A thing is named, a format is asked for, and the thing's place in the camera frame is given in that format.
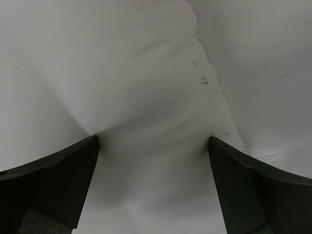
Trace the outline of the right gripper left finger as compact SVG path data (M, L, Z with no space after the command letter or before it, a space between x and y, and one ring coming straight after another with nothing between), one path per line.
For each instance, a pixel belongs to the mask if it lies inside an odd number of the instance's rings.
M2 234L70 234L77 228L100 150L98 136L0 173Z

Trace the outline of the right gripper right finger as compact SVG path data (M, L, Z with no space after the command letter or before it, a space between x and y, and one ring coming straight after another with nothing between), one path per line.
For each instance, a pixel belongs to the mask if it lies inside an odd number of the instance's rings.
M229 234L310 234L312 180L210 137L208 153Z

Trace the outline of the white pillow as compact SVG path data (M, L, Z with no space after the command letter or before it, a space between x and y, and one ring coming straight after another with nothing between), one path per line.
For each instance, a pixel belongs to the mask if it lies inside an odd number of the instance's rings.
M76 234L224 234L206 145L243 148L185 0L3 0L0 167L97 135Z

